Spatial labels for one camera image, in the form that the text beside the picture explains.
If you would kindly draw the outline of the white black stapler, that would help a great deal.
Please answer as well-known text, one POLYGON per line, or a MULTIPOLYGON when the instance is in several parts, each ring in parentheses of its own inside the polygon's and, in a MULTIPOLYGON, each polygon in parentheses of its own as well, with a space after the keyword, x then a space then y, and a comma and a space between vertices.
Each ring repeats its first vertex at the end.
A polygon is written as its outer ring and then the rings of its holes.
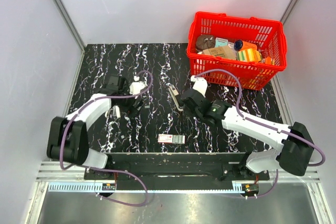
POLYGON ((177 88, 174 85, 169 86, 169 93, 174 101, 174 104, 178 111, 183 111, 183 101, 181 100, 181 95, 179 94, 177 88))

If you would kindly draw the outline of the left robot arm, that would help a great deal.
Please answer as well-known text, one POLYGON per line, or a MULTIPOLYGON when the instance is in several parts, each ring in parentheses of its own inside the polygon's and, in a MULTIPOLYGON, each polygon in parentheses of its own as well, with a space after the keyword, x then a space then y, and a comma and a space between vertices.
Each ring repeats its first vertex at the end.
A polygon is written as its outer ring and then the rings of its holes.
POLYGON ((88 130, 101 116, 110 112, 120 117, 121 112, 130 118, 139 115, 143 100, 139 93, 148 86, 138 76, 129 83, 125 77, 111 76, 98 88, 88 102, 65 117, 51 121, 47 156, 78 166, 95 167, 101 179, 112 177, 114 168, 108 163, 108 156, 89 147, 88 130))

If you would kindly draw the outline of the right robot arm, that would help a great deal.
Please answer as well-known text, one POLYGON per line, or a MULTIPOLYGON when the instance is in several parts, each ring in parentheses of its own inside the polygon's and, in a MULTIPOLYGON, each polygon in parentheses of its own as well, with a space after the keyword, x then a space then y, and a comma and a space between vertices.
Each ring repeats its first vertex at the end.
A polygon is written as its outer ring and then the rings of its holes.
POLYGON ((231 104, 207 100, 203 94, 188 89, 181 95, 184 109, 208 126, 232 130, 255 138, 271 147, 268 151, 250 152, 239 166, 239 175, 250 180, 265 170, 283 169, 303 176, 313 154, 313 140, 305 125, 295 122, 286 125, 267 121, 231 104))

